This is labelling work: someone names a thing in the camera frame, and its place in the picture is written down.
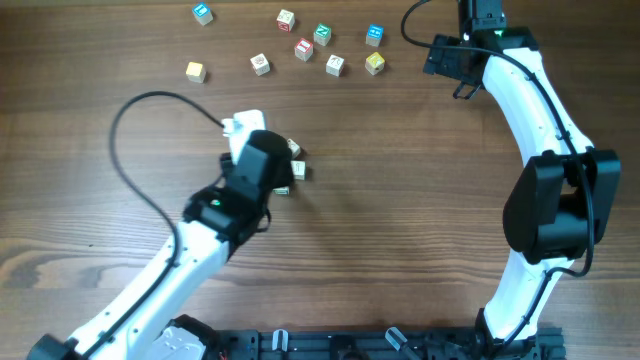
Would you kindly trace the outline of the wooden block green V side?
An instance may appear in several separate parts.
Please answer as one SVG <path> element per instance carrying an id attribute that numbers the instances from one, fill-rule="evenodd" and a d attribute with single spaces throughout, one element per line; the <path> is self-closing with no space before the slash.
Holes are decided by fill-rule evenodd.
<path id="1" fill-rule="evenodd" d="M 290 188 L 288 186 L 274 188 L 273 189 L 273 193 L 277 194 L 277 195 L 289 195 L 290 194 Z"/>

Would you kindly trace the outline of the wooden block yellow side A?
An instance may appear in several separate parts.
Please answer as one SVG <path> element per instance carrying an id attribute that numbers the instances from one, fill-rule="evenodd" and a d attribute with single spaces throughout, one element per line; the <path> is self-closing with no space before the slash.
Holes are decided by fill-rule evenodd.
<path id="1" fill-rule="evenodd" d="M 302 152 L 301 147 L 292 139 L 287 140 L 288 147 L 292 153 L 292 158 L 296 159 Z"/>

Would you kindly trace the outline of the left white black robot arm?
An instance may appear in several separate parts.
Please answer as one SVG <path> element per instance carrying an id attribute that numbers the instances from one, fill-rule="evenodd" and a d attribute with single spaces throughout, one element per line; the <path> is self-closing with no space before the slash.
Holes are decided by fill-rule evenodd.
<path id="1" fill-rule="evenodd" d="M 66 341 L 42 336 L 31 359 L 141 359 L 191 294 L 219 271 L 263 220 L 273 189 L 293 181 L 286 139 L 254 130 L 222 188 L 195 193 L 173 237 L 103 313 Z"/>

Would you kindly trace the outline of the wooden block apple picture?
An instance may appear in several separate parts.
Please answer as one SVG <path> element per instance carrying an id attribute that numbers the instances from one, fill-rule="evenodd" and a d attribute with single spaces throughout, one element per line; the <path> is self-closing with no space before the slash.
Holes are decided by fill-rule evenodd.
<path id="1" fill-rule="evenodd" d="M 304 181 L 306 179 L 306 163 L 304 161 L 293 160 L 291 167 L 295 180 Z"/>

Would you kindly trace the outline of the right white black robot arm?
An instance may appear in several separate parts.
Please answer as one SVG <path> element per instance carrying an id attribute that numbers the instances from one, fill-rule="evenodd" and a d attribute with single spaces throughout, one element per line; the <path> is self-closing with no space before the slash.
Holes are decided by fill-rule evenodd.
<path id="1" fill-rule="evenodd" d="M 487 91 L 521 153 L 523 171 L 502 215 L 509 257 L 496 292 L 478 313 L 473 352 L 485 359 L 529 354 L 540 344 L 538 319 L 555 285 L 591 269 L 621 163 L 575 126 L 529 29 L 437 35 L 428 47 L 425 73 Z"/>

